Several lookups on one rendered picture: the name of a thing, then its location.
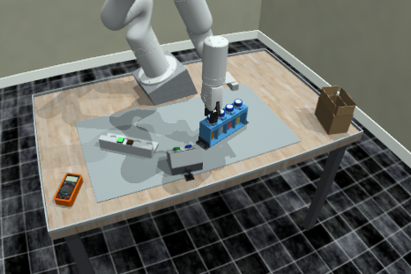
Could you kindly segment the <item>small open brown cardboard box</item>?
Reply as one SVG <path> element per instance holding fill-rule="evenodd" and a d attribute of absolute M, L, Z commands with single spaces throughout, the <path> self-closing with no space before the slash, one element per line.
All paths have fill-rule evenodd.
<path fill-rule="evenodd" d="M 337 95 L 338 89 L 339 86 L 323 86 L 314 114 L 328 135 L 347 133 L 354 115 L 355 102 L 342 87 Z"/>

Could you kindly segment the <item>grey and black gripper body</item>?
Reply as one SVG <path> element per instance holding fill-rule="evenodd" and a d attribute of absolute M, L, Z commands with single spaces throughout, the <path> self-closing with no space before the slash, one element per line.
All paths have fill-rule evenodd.
<path fill-rule="evenodd" d="M 223 87 L 221 85 L 208 85 L 202 82 L 201 88 L 201 100 L 209 111 L 214 111 L 216 102 L 220 103 L 220 109 L 222 108 L 223 101 Z"/>

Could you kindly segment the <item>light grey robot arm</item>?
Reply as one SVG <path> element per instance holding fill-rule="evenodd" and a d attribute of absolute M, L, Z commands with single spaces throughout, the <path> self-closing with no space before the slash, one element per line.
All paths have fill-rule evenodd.
<path fill-rule="evenodd" d="M 206 0 L 174 0 L 174 3 L 202 59 L 202 81 L 208 85 L 227 84 L 231 91 L 238 90 L 239 84 L 226 72 L 228 40 L 213 36 L 213 19 Z M 151 28 L 152 12 L 153 0 L 106 0 L 101 9 L 101 21 L 109 30 L 117 31 L 130 23 L 126 40 L 142 67 L 138 77 L 145 85 L 166 81 L 177 68 L 175 58 L 164 55 Z"/>

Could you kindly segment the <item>orange digital multimeter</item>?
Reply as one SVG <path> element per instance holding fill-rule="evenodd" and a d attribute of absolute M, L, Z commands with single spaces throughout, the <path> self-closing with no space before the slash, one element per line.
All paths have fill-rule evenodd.
<path fill-rule="evenodd" d="M 54 196 L 56 204 L 71 207 L 82 183 L 83 178 L 81 174 L 67 173 Z"/>

